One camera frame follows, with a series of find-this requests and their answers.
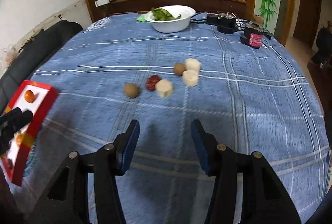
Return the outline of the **orange kumquat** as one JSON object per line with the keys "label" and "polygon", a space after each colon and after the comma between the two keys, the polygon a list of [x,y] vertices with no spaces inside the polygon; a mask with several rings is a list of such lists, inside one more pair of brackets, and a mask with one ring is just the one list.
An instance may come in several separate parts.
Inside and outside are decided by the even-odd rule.
{"label": "orange kumquat", "polygon": [[35,95],[31,90],[26,90],[24,94],[25,101],[28,103],[33,103],[35,100]]}
{"label": "orange kumquat", "polygon": [[20,147],[21,146],[21,143],[22,143],[22,141],[23,141],[23,139],[24,139],[24,136],[25,136],[25,133],[19,133],[19,134],[16,134],[15,135],[15,143],[16,143],[16,145],[18,146],[18,147]]}

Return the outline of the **dark red jujube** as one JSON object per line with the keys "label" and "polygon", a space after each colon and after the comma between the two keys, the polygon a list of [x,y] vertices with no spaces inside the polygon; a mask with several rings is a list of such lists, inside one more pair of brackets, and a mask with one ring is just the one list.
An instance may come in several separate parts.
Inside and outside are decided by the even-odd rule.
{"label": "dark red jujube", "polygon": [[13,169],[13,162],[11,159],[7,158],[6,163],[9,170]]}

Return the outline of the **brown round longan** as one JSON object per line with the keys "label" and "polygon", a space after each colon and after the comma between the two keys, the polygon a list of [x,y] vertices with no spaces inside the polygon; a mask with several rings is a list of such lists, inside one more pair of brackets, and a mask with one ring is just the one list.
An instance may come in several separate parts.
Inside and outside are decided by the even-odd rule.
{"label": "brown round longan", "polygon": [[127,83],[124,85],[124,94],[128,98],[137,98],[140,92],[140,88],[135,83]]}

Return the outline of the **cream yam chunk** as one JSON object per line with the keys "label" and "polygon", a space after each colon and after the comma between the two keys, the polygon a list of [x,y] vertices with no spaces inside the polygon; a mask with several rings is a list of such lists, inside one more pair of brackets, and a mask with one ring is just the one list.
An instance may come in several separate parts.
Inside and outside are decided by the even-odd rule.
{"label": "cream yam chunk", "polygon": [[193,87],[198,84],[199,73],[194,70],[186,70],[182,73],[182,80],[187,87]]}

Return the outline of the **cream cut yam piece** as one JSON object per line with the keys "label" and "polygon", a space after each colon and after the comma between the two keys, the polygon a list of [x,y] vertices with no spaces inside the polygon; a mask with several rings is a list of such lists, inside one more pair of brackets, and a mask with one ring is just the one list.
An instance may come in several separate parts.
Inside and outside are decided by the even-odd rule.
{"label": "cream cut yam piece", "polygon": [[173,93],[173,84],[166,79],[162,79],[155,84],[155,90],[159,97],[167,98]]}

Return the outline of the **brown longan fruit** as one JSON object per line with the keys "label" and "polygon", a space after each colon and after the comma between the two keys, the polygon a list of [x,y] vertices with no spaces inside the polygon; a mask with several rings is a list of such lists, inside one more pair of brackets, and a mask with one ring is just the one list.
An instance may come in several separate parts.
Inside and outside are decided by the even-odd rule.
{"label": "brown longan fruit", "polygon": [[173,66],[173,72],[177,76],[182,76],[182,74],[186,71],[186,65],[184,63],[176,63]]}

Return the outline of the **red rimmed white tray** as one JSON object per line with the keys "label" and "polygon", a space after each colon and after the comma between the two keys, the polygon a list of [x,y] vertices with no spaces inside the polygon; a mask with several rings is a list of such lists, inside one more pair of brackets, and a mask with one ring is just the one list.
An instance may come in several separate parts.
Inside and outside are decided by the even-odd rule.
{"label": "red rimmed white tray", "polygon": [[[34,93],[35,100],[33,103],[25,101],[24,94],[26,90],[31,90]],[[44,118],[57,97],[58,92],[53,86],[25,80],[15,91],[5,109],[5,114],[16,107],[19,107],[22,111],[30,110],[33,113],[33,119],[30,124],[26,125],[16,133],[25,133],[21,146],[18,147],[16,145],[14,136],[14,138],[10,141],[10,149],[5,154],[1,155],[1,161],[9,181],[17,186],[21,186],[22,184],[26,162],[30,155],[32,146]],[[13,162],[13,169],[11,170],[7,168],[7,158],[11,159]]]}

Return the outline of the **black sofa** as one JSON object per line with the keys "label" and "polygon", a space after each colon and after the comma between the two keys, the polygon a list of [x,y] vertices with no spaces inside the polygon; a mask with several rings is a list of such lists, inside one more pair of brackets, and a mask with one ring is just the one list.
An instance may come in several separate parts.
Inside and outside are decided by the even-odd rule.
{"label": "black sofa", "polygon": [[46,63],[73,36],[83,30],[76,22],[61,20],[46,30],[42,30],[31,42],[25,44],[22,52],[1,77],[1,112],[25,80]]}

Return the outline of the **blue plaid tablecloth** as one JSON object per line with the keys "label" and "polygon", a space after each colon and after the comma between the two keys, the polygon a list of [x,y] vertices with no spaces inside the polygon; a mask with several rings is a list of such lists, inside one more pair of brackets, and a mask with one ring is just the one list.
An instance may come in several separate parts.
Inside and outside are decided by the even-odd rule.
{"label": "blue plaid tablecloth", "polygon": [[[302,222],[322,202],[329,183],[329,146],[321,107],[292,55],[275,39],[259,49],[210,25],[161,34],[136,14],[93,23],[70,39],[32,80],[59,96],[45,118],[21,186],[10,189],[29,214],[72,150],[95,152],[133,119],[141,131],[129,171],[117,179],[128,223],[202,223],[213,179],[201,170],[191,138],[199,119],[232,150],[261,152],[288,191]],[[176,63],[201,62],[187,87]],[[161,98],[146,88],[158,75],[173,84]],[[137,98],[124,85],[140,88]]]}

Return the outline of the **black jar red label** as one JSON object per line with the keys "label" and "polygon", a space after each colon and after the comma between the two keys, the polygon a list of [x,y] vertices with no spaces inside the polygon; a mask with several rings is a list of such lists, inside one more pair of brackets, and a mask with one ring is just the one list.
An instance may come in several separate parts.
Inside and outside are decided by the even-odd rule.
{"label": "black jar red label", "polygon": [[263,33],[264,29],[261,25],[254,22],[248,22],[244,26],[244,31],[240,36],[240,41],[253,49],[259,49],[262,45]]}

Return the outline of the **green cloth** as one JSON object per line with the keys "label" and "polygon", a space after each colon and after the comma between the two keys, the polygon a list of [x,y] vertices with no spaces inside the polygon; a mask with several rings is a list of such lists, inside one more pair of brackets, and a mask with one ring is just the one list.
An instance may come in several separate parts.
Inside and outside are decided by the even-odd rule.
{"label": "green cloth", "polygon": [[146,18],[145,18],[146,14],[141,14],[137,19],[136,21],[137,22],[147,22]]}

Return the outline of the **black power adapter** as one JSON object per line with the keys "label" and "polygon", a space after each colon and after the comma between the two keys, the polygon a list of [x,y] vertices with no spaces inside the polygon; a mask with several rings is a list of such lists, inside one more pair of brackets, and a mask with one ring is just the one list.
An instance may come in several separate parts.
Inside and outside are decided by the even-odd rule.
{"label": "black power adapter", "polygon": [[208,13],[206,15],[206,24],[216,26],[218,32],[228,35],[238,31],[236,17],[229,13]]}

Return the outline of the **cork topped small jar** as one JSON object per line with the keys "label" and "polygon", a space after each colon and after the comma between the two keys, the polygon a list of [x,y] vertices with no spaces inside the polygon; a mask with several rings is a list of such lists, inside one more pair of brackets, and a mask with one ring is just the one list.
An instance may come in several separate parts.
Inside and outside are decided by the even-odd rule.
{"label": "cork topped small jar", "polygon": [[265,18],[260,15],[253,15],[252,22],[256,25],[263,26],[265,22]]}

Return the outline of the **green leafy vegetables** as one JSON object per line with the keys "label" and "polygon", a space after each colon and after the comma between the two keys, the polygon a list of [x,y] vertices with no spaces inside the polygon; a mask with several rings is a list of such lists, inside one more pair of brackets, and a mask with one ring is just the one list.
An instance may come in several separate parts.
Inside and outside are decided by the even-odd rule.
{"label": "green leafy vegetables", "polygon": [[154,21],[173,21],[181,18],[181,15],[175,17],[169,11],[163,8],[152,8],[151,11]]}

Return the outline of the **brown wooden door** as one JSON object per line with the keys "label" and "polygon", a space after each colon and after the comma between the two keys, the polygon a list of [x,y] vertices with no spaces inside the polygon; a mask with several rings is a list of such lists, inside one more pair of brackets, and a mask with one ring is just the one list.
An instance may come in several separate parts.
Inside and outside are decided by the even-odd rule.
{"label": "brown wooden door", "polygon": [[293,37],[312,48],[319,26],[322,0],[300,0]]}

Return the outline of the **white bowl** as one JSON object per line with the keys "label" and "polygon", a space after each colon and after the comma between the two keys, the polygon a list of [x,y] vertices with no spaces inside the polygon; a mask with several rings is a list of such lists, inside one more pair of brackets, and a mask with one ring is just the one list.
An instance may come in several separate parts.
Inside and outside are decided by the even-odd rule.
{"label": "white bowl", "polygon": [[148,21],[154,30],[160,33],[175,33],[186,29],[191,17],[196,11],[185,5],[167,5],[164,7],[152,8],[145,14],[145,20]]}

